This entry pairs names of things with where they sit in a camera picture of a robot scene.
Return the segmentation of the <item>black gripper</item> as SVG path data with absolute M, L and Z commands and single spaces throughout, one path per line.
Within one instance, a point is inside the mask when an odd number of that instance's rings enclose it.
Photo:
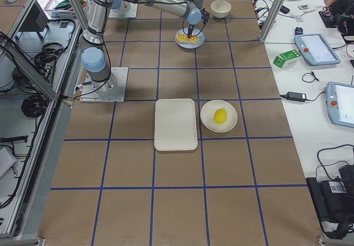
M 195 25 L 202 21 L 203 26 L 205 26 L 210 18 L 209 12 L 205 10 L 205 8 L 201 9 L 193 9 L 189 15 L 188 15 L 188 39 L 192 37 L 193 30 L 195 28 Z

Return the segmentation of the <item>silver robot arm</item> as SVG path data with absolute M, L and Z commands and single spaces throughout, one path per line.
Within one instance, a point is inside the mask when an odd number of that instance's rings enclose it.
M 197 23 L 207 24 L 209 13 L 203 8 L 204 0 L 122 0 L 142 4 L 186 20 L 189 24 L 187 36 L 192 37 Z M 94 91 L 110 90 L 116 85 L 112 76 L 107 52 L 104 51 L 104 33 L 113 0 L 93 0 L 88 25 L 83 30 L 79 44 L 82 51 L 81 61 L 91 78 Z

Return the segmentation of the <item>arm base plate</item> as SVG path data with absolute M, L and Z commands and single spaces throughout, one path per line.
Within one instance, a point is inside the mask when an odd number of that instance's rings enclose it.
M 109 19 L 135 19 L 138 6 L 133 3 L 122 2 L 118 8 L 111 8 Z
M 89 74 L 86 74 L 86 82 L 90 84 L 85 85 L 82 88 L 83 96 L 79 99 L 83 103 L 108 103 L 108 102 L 124 102 L 126 84 L 128 78 L 128 68 L 127 67 L 112 67 L 111 76 L 108 82 L 98 89 L 97 82 L 92 82 Z

